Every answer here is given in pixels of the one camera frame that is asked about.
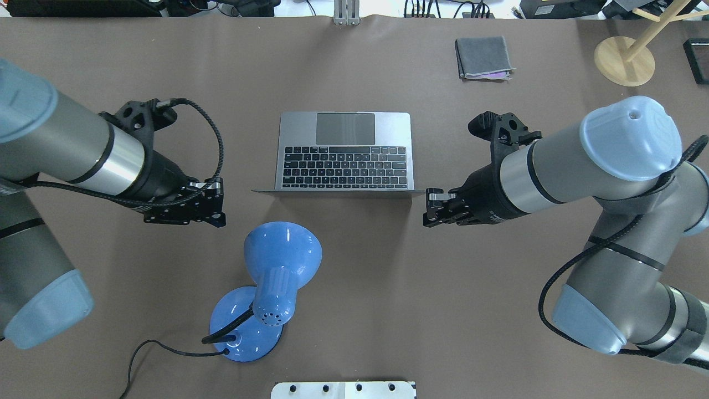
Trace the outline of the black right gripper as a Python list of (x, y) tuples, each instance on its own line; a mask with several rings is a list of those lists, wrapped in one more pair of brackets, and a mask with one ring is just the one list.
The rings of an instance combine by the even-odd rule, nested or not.
[(501, 224), (527, 213), (507, 198), (499, 179), (499, 168), (489, 164), (472, 172), (463, 185), (444, 192), (440, 188), (426, 189), (427, 204), (444, 203), (444, 209), (423, 213), (423, 226), (441, 224), (461, 226)]

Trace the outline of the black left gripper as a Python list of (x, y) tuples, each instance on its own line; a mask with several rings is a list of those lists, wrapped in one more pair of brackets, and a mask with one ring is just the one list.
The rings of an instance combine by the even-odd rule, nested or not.
[(157, 151), (150, 152), (134, 184), (129, 187), (129, 199), (139, 202), (170, 202), (189, 197), (182, 205), (169, 207), (137, 206), (129, 208), (143, 215), (146, 223), (187, 224), (190, 221), (205, 222), (213, 227), (225, 227), (226, 215), (204, 213), (197, 201), (222, 201), (224, 197), (222, 177), (200, 182)]

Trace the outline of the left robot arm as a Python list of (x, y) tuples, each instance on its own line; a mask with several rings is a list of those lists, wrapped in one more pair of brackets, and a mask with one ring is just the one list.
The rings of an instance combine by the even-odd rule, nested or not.
[[(137, 212), (147, 224), (222, 227), (224, 142), (186, 98), (128, 101), (97, 112), (42, 76), (2, 59), (2, 339), (23, 350), (84, 320), (95, 300), (35, 204), (38, 192), (73, 193)], [(187, 106), (214, 134), (212, 175), (188, 175), (155, 147)]]

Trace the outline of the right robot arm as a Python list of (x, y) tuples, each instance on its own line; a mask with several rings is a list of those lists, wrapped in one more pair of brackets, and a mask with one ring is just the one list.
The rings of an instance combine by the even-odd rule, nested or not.
[(469, 132), (491, 161), (457, 188), (429, 188), (423, 225), (501, 224), (593, 198), (602, 209), (583, 250), (538, 301), (553, 333), (605, 355), (707, 372), (707, 303), (659, 279), (683, 237), (707, 229), (707, 174), (675, 122), (646, 96), (590, 112), (544, 138), (512, 113), (484, 112)]

